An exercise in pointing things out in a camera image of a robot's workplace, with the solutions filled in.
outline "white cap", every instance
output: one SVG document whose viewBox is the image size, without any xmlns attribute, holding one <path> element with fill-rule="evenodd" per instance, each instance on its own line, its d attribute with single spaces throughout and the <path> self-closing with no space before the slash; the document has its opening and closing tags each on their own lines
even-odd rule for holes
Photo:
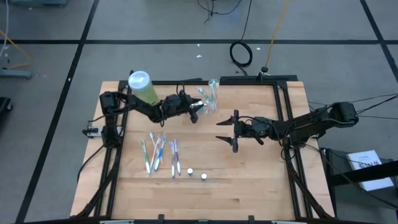
<svg viewBox="0 0 398 224">
<path fill-rule="evenodd" d="M 150 82 L 148 73 L 144 71 L 136 71 L 129 77 L 129 86 L 132 90 L 141 90 Z"/>
</svg>

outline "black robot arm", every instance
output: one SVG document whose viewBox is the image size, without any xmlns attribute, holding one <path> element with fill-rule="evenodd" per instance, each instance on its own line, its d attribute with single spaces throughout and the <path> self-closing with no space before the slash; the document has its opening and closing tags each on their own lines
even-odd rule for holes
<svg viewBox="0 0 398 224">
<path fill-rule="evenodd" d="M 119 99 L 125 102 L 123 108 L 118 107 Z M 136 110 L 146 115 L 153 123 L 160 123 L 163 126 L 163 122 L 167 118 L 185 113 L 189 113 L 191 122 L 196 123 L 198 121 L 196 112 L 203 107 L 201 99 L 191 98 L 184 90 L 180 90 L 179 94 L 167 96 L 165 100 L 161 100 L 156 105 L 150 105 L 133 94 L 127 95 L 110 91 L 101 94 L 99 101 L 105 117 L 105 126 L 101 132 L 104 147 L 118 147 L 120 144 L 116 126 L 117 114 Z"/>
<path fill-rule="evenodd" d="M 251 119 L 251 124 L 240 121 L 241 118 Z M 288 136 L 291 146 L 299 146 L 303 142 L 307 142 L 311 136 L 322 137 L 327 129 L 352 127 L 358 121 L 354 105 L 348 102 L 333 103 L 288 121 L 239 116 L 239 111 L 234 110 L 234 116 L 217 124 L 234 125 L 234 138 L 216 137 L 228 142 L 233 147 L 233 152 L 238 152 L 238 138 L 254 138 L 263 145 L 264 142 L 261 139 L 269 137 L 283 145 L 285 143 L 283 141 Z"/>
</svg>

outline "wooden tabletop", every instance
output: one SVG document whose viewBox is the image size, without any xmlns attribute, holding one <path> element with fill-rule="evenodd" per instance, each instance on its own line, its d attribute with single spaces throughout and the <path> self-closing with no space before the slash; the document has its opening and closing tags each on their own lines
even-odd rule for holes
<svg viewBox="0 0 398 224">
<path fill-rule="evenodd" d="M 117 91 L 118 82 L 104 82 L 101 93 Z M 288 82 L 293 115 L 309 112 L 302 82 Z M 159 98 L 175 93 L 175 85 L 155 86 Z M 201 98 L 196 86 L 185 87 L 187 94 Z M 263 116 L 278 119 L 275 97 L 271 86 L 220 86 L 217 114 L 199 115 L 192 124 L 189 115 L 181 115 L 165 121 L 160 127 L 137 111 L 129 112 L 124 138 L 121 165 L 118 176 L 112 218 L 247 220 L 294 220 L 294 211 L 285 162 L 280 158 L 278 142 L 269 138 L 260 146 L 255 139 L 239 139 L 239 152 L 233 153 L 229 144 L 215 136 L 232 136 L 232 126 L 217 126 L 238 109 L 241 116 Z M 102 115 L 98 102 L 95 118 Z M 94 125 L 103 125 L 100 120 Z M 159 170 L 148 176 L 144 164 L 141 140 L 147 144 L 149 157 L 153 145 L 149 132 L 156 136 L 164 133 L 167 143 L 164 162 Z M 169 141 L 177 139 L 180 149 L 182 175 L 171 178 L 171 150 Z M 315 140 L 309 144 L 317 147 Z M 101 138 L 90 139 L 85 160 L 102 145 Z M 80 176 L 72 215 L 78 213 L 91 199 L 99 186 L 104 153 L 103 150 L 90 161 Z M 308 189 L 330 215 L 334 215 L 320 155 L 305 147 L 301 149 Z M 193 176 L 187 169 L 193 169 Z M 202 181 L 202 173 L 207 179 Z M 305 216 L 302 194 L 297 188 L 302 216 Z M 106 203 L 101 214 L 105 214 Z"/>
</svg>

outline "black metal frame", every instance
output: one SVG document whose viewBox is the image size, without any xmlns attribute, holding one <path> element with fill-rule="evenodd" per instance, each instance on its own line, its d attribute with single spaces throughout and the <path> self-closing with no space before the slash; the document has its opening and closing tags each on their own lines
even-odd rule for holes
<svg viewBox="0 0 398 224">
<path fill-rule="evenodd" d="M 344 173 L 350 181 L 359 183 L 369 180 L 379 180 L 386 177 L 395 177 L 398 175 L 398 161 L 392 161 L 380 164 L 378 166 L 371 166 L 359 170 L 352 170 Z M 331 175 L 330 178 L 331 186 L 339 186 L 344 184 L 350 184 L 341 174 Z"/>
<path fill-rule="evenodd" d="M 220 78 L 220 85 L 267 85 L 267 86 L 272 86 L 274 89 L 274 94 L 275 94 L 275 102 L 276 102 L 276 108 L 277 108 L 277 114 L 278 118 L 280 120 L 284 119 L 283 111 L 282 111 L 282 104 L 280 100 L 280 95 L 279 95 L 279 89 L 282 89 L 283 94 L 284 94 L 284 100 L 285 100 L 285 105 L 286 105 L 286 110 L 287 110 L 287 116 L 288 119 L 293 118 L 293 113 L 292 113 L 292 107 L 290 105 L 290 98 L 289 98 L 289 92 L 287 89 L 287 81 L 297 81 L 297 76 L 295 75 L 285 75 L 285 76 L 275 76 L 275 77 L 262 77 L 262 76 L 257 76 L 257 77 L 221 77 Z M 208 81 L 204 81 L 202 79 L 193 79 L 193 80 L 184 80 L 183 81 L 184 85 L 207 85 Z M 177 85 L 181 84 L 181 81 L 153 81 L 154 85 Z M 122 91 L 124 87 L 126 87 L 127 81 L 120 81 L 119 82 L 119 88 L 118 91 Z M 122 129 L 125 130 L 126 128 L 126 121 L 127 121 L 127 114 L 123 114 L 123 122 L 122 122 Z M 121 154 L 122 148 L 123 148 L 123 139 L 122 139 L 122 145 L 118 148 L 116 148 L 116 153 Z M 104 166 L 102 170 L 102 175 L 101 175 L 101 182 L 103 183 L 106 174 L 108 173 L 108 167 L 109 163 L 111 160 L 111 150 L 112 149 L 107 149 L 106 150 L 106 155 L 104 159 Z M 302 159 L 300 155 L 300 151 L 296 150 L 296 163 L 297 163 L 297 170 L 300 175 L 300 178 L 304 184 L 304 186 L 307 186 L 306 181 L 305 181 L 305 174 L 304 174 L 304 169 L 303 169 L 303 164 L 302 164 Z M 290 153 L 287 153 L 286 155 L 286 163 L 291 162 L 290 161 Z M 299 200 L 297 197 L 297 189 L 295 186 L 295 182 L 291 176 L 289 177 L 289 187 L 290 187 L 290 194 L 292 197 L 292 205 L 293 205 L 293 210 L 294 210 L 294 215 L 295 219 L 302 218 L 300 215 L 300 205 L 299 205 Z M 111 189 L 109 192 L 109 197 L 108 197 L 108 206 L 106 209 L 106 216 L 111 217 L 112 211 L 113 211 L 113 203 L 114 203 L 114 196 L 116 193 L 116 183 L 117 183 L 118 177 L 116 176 L 113 181 L 111 182 Z M 306 217 L 307 218 L 313 218 L 312 216 L 312 209 L 311 206 L 307 200 L 307 198 L 304 198 L 304 204 L 305 204 L 305 211 L 306 211 Z M 101 211 L 101 203 L 102 199 L 98 202 L 95 208 L 95 213 L 94 216 L 100 215 Z"/>
</svg>

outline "gray floor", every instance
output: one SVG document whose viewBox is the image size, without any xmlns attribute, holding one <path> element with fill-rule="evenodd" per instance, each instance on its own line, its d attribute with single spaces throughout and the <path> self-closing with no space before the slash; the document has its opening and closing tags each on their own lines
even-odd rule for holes
<svg viewBox="0 0 398 224">
<path fill-rule="evenodd" d="M 216 11 L 225 12 L 236 1 L 218 0 Z M 12 39 L 78 40 L 93 1 L 70 0 L 65 8 L 11 7 Z M 245 38 L 270 39 L 283 1 L 253 0 Z M 397 40 L 396 0 L 367 0 L 386 40 Z M 88 39 L 238 39 L 248 9 L 243 1 L 227 16 L 207 13 L 196 0 L 128 1 L 100 0 Z M 5 6 L 0 4 L 0 29 L 4 30 Z M 278 39 L 376 40 L 357 0 L 292 0 Z M 15 108 L 0 129 L 0 223 L 12 223 L 22 203 L 30 177 L 49 130 L 76 45 L 21 45 L 34 58 L 31 80 L 0 80 L 0 96 L 11 97 Z M 252 44 L 254 59 L 247 69 L 256 74 L 266 60 L 268 45 Z M 398 46 L 389 45 L 394 58 Z M 26 221 L 69 216 L 87 138 L 81 134 L 92 118 L 101 82 L 126 79 L 128 71 L 145 70 L 154 80 L 218 78 L 235 75 L 229 44 L 85 45 L 53 138 Z M 240 60 L 243 49 L 236 48 Z M 16 49 L 0 66 L 25 62 Z M 397 81 L 380 45 L 277 44 L 269 65 L 272 75 L 298 75 L 305 82 L 309 100 L 323 103 L 356 100 L 398 92 Z M 356 104 L 365 108 L 379 100 Z M 367 115 L 395 116 L 398 101 L 369 111 Z M 394 136 L 398 121 L 363 118 L 350 129 L 332 129 L 320 145 L 341 151 L 375 149 L 379 156 L 398 159 Z M 342 219 L 397 223 L 395 211 L 338 202 Z"/>
</svg>

